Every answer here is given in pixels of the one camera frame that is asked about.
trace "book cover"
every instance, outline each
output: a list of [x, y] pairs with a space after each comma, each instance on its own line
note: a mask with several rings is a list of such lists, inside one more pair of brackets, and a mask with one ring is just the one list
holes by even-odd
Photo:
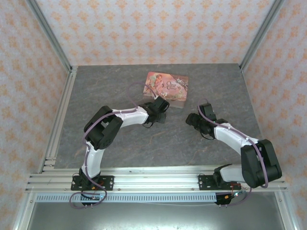
[[[166, 73], [149, 72], [146, 84], [151, 87], [157, 96], [161, 96], [170, 103], [170, 106], [183, 108], [188, 95], [187, 76]], [[153, 97], [153, 93], [144, 88], [144, 96]]]

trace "enclosure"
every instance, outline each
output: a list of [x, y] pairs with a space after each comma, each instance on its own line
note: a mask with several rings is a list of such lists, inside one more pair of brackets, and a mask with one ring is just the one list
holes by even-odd
[[[0, 11], [1, 229], [307, 225], [304, 1], [5, 0]], [[121, 129], [101, 163], [114, 176], [109, 200], [71, 209], [61, 199], [84, 161], [84, 126], [104, 105], [132, 108], [126, 88], [151, 71], [189, 76], [184, 108], [170, 107], [164, 124]], [[130, 89], [137, 104], [142, 92]], [[229, 146], [185, 124], [201, 98], [218, 118], [273, 143], [282, 178], [241, 205], [212, 205], [215, 190], [197, 198], [197, 176], [241, 163]], [[138, 200], [147, 196], [167, 204]], [[138, 202], [115, 202], [123, 197]], [[89, 216], [93, 224], [82, 220]]]

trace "metal bar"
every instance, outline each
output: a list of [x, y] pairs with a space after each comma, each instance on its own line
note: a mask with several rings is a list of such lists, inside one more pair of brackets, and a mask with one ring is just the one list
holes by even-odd
[[293, 213], [293, 210], [290, 208], [292, 207], [292, 204], [287, 201], [289, 198], [285, 198], [286, 196], [290, 197], [288, 192], [275, 192], [275, 197], [283, 219], [284, 228], [287, 230], [300, 230], [295, 213]]
[[36, 196], [36, 193], [29, 193], [25, 195], [24, 201], [19, 209], [19, 213], [13, 227], [14, 230], [28, 229], [36, 201]]
[[269, 10], [268, 15], [264, 19], [261, 27], [259, 28], [254, 40], [252, 41], [250, 47], [248, 48], [247, 53], [245, 54], [241, 64], [240, 64], [240, 69], [242, 71], [245, 71], [247, 68], [249, 62], [251, 61], [253, 55], [255, 54], [258, 46], [260, 45], [262, 39], [264, 38], [266, 32], [268, 31], [270, 25], [272, 24], [274, 18], [279, 12], [279, 9], [281, 8], [284, 0], [275, 0], [273, 3], [271, 9]]
[[67, 72], [71, 65], [36, 0], [26, 0]]
[[[59, 139], [62, 131], [62, 126], [65, 119], [65, 114], [67, 111], [68, 103], [71, 97], [71, 91], [73, 88], [73, 84], [76, 78], [76, 69], [73, 69], [72, 72], [68, 75], [67, 81], [64, 87], [64, 90], [62, 92], [61, 101], [59, 103], [59, 108], [57, 112], [57, 116], [53, 125], [53, 129], [51, 132], [51, 136], [49, 139], [49, 143], [46, 150], [46, 158], [54, 158], [57, 154], [57, 148], [59, 145]], [[43, 167], [45, 166], [45, 163], [43, 162], [41, 164], [40, 173], [43, 170]]]
[[47, 161], [55, 161], [57, 158], [56, 157], [46, 157]]
[[68, 73], [68, 75], [66, 77], [64, 89], [63, 89], [63, 91], [61, 93], [61, 100], [59, 101], [59, 104], [58, 104], [57, 115], [56, 115], [56, 117], [54, 119], [53, 128], [51, 130], [51, 133], [50, 133], [50, 136], [49, 136], [49, 139], [48, 139], [49, 141], [48, 141], [48, 144], [47, 144], [47, 147], [46, 147], [46, 150], [45, 150], [45, 155], [44, 155], [44, 157], [42, 158], [42, 160], [41, 160], [41, 162], [39, 164], [40, 167], [38, 168], [37, 173], [41, 173], [42, 172], [43, 167], [45, 166], [45, 160], [50, 155], [50, 149], [52, 148], [52, 140], [54, 139], [54, 135], [56, 133], [56, 129], [55, 129], [56, 128], [56, 124], [58, 123], [59, 116], [60, 116], [60, 111], [62, 110], [62, 107], [63, 107], [63, 97], [64, 97], [64, 94], [66, 94], [66, 92], [67, 92], [67, 86], [68, 86], [68, 82], [70, 82], [70, 76], [71, 76], [71, 73]]
[[[212, 175], [218, 165], [212, 166], [169, 166], [169, 167], [131, 167], [104, 168], [102, 175], [115, 177], [113, 191], [110, 193], [195, 193], [199, 191], [198, 175]], [[30, 175], [26, 192], [67, 193], [71, 192], [72, 175], [77, 169], [53, 169], [42, 174]], [[287, 189], [283, 178], [270, 182], [269, 187], [254, 189], [254, 192], [276, 192]]]
[[[38, 203], [68, 203], [73, 193], [39, 193]], [[104, 193], [96, 193], [96, 200], [84, 198], [81, 195], [72, 197], [73, 202], [98, 202], [104, 197]], [[104, 202], [107, 203], [172, 203], [172, 202], [216, 202], [215, 193], [122, 193], [108, 194]]]
[[54, 166], [56, 163], [56, 161], [54, 159], [46, 159], [45, 160], [45, 165], [48, 165], [48, 166]]

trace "black bracket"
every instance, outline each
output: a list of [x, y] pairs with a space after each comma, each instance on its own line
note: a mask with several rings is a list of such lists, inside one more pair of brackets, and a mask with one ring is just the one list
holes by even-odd
[[[107, 191], [113, 191], [114, 186], [114, 176], [99, 176], [97, 183], [104, 187]], [[97, 190], [101, 191], [101, 188], [96, 186], [90, 187], [88, 184], [85, 184], [80, 175], [75, 175], [72, 177], [71, 183], [72, 191], [90, 191]]]
[[[221, 123], [228, 123], [224, 119], [216, 119], [216, 115], [213, 112], [212, 106], [210, 103], [202, 104], [200, 105], [200, 110], [204, 114], [205, 117], [208, 119], [214, 121], [215, 123], [221, 124]], [[186, 123], [190, 126], [193, 126], [194, 129], [199, 131], [201, 135], [209, 134], [213, 139], [215, 139], [214, 136], [214, 128], [216, 127], [215, 124], [211, 124], [210, 122], [206, 121], [201, 115], [199, 114], [189, 114]]]
[[200, 190], [241, 190], [237, 182], [225, 182], [219, 186], [216, 184], [213, 175], [199, 175], [198, 185]]

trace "orange patterned wallpaper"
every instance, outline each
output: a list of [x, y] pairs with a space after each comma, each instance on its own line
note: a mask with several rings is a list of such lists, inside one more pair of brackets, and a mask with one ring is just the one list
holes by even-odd
[[67, 73], [25, 0], [0, 1], [0, 34], [0, 229], [9, 230]]
[[264, 136], [272, 140], [307, 226], [307, 4], [288, 0], [245, 74]]
[[240, 63], [273, 0], [38, 0], [73, 65]]

